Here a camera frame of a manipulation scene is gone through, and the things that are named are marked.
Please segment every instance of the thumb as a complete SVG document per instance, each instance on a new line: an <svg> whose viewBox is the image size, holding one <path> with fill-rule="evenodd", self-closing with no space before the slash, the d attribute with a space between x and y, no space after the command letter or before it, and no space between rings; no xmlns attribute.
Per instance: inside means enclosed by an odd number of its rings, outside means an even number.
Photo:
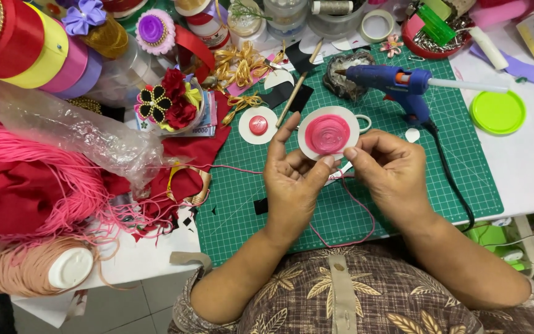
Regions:
<svg viewBox="0 0 534 334"><path fill-rule="evenodd" d="M306 176L308 187L312 190L320 191L329 179L333 163L335 163L333 156L328 155L320 158Z"/></svg>
<svg viewBox="0 0 534 334"><path fill-rule="evenodd" d="M346 148L343 154L367 184L371 184L371 182L382 178L384 169L364 150L360 148Z"/></svg>

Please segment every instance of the person's right hand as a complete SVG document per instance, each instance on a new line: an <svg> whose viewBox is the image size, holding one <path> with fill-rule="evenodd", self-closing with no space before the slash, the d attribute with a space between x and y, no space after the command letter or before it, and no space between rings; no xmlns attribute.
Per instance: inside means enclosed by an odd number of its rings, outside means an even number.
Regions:
<svg viewBox="0 0 534 334"><path fill-rule="evenodd" d="M399 230L434 218L426 193L426 153L420 145L372 129L344 155L383 215Z"/></svg>

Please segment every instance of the red rose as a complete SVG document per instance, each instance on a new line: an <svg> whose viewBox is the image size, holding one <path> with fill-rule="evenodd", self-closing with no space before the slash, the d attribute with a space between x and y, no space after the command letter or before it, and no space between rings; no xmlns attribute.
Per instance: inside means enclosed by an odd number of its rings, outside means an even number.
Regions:
<svg viewBox="0 0 534 334"><path fill-rule="evenodd" d="M197 108L184 97L172 100L172 107L166 111L166 123L175 130L189 125L197 116Z"/></svg>
<svg viewBox="0 0 534 334"><path fill-rule="evenodd" d="M179 70L166 70L164 79L162 80L162 87L166 89L166 96L171 100L176 100L178 97L182 96L186 91L184 86L184 74Z"/></svg>

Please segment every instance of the green cutting mat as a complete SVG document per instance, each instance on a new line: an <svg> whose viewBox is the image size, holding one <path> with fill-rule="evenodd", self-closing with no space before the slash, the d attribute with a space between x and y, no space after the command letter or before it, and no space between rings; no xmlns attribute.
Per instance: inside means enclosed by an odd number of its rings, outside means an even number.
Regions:
<svg viewBox="0 0 534 334"><path fill-rule="evenodd" d="M402 54L391 59L386 57L386 52L373 50L372 54L377 64L402 66L404 69L423 68L430 70L435 78L455 79L448 60L409 61L407 58L411 52L406 48L403 48ZM369 116L373 128L405 138L404 133L408 126L401 117L404 113L398 103L383 101L382 92L370 89L357 102L350 102L337 98L322 85L323 73L329 58L326 57L324 64L310 72L304 82L315 91L302 116L305 117L313 110L324 106L340 105L354 113ZM262 85L257 84L248 90L248 94L252 94L255 90L265 92ZM504 208L494 179L460 92L452 88L430 87L424 98L430 107L431 118L439 128L440 140L450 170L475 217L503 212ZM280 105L274 112L279 115L284 105L285 103ZM262 171L268 144L251 145L245 142L238 133L239 118L240 115L237 115L232 122L232 131L215 164ZM365 122L362 123L362 120L360 122L361 127L364 127ZM467 216L446 181L432 136L421 128L419 132L421 138L417 143L426 149L426 182L428 197L434 210L450 222L465 221ZM298 148L296 133L288 140L286 147L288 151ZM244 241L265 225L267 215L255 215L253 201L265 198L266 193L261 175L228 168L212 168L211 174L211 193L197 216L197 230L201 251L211 257L215 266L219 266L231 257ZM373 237L383 237L396 232L382 217L367 189L353 179L349 179L348 187L352 194L374 214L376 225ZM363 239L372 228L368 214L350 199L340 181L325 186L321 191L312 224L330 245ZM323 247L315 233L307 228L290 251Z"/></svg>

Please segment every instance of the hand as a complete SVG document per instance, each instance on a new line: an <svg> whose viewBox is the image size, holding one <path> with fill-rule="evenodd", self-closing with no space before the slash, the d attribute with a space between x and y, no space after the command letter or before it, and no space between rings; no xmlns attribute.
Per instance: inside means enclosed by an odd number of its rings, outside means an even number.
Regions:
<svg viewBox="0 0 534 334"><path fill-rule="evenodd" d="M399 230L434 218L426 192L426 153L420 145L372 129L344 155L353 164L356 178Z"/></svg>
<svg viewBox="0 0 534 334"><path fill-rule="evenodd" d="M263 179L269 214L265 233L277 244L290 247L306 228L315 212L316 197L341 161L325 156L319 161L300 149L286 154L286 141L300 122L295 112L271 139Z"/></svg>

